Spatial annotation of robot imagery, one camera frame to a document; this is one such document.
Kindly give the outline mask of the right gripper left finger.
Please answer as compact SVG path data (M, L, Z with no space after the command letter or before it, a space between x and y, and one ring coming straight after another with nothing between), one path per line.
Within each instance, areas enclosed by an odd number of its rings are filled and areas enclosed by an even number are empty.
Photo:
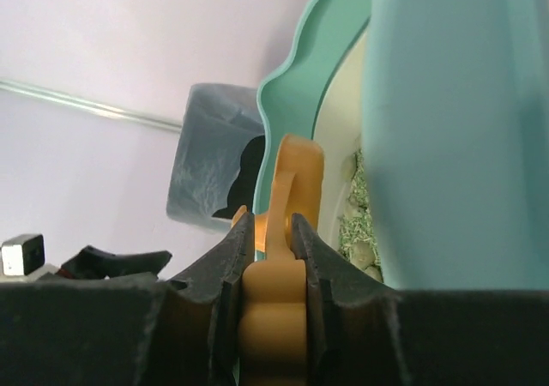
M254 261L254 220L242 214L214 248L169 280L179 296L176 355L189 385L238 383L241 280Z

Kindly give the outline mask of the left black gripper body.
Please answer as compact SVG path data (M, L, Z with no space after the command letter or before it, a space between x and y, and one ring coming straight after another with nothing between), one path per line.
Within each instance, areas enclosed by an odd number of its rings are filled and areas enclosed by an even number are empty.
M159 272L170 262L167 250L120 255L91 245L81 249L55 272L38 280L158 280Z

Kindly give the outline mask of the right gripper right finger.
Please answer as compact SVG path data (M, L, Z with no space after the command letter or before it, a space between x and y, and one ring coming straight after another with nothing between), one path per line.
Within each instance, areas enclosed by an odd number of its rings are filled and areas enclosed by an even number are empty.
M400 385L391 338L392 290L329 247L302 214L292 251L305 262L311 385Z

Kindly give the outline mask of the orange litter scoop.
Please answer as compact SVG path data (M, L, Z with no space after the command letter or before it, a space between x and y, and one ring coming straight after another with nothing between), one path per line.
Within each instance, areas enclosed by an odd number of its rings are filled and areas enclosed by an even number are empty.
M291 249L291 218L301 214L317 226L324 157L322 148L296 135L278 149L268 210L255 222L265 260L242 276L238 323L242 385L307 383L307 288L305 262Z

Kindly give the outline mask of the teal litter box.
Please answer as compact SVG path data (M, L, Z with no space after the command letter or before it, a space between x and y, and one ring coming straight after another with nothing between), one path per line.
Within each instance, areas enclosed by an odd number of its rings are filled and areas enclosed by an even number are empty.
M257 103L268 209L285 134L325 153L319 230L363 152L395 288L548 287L548 0L310 0Z

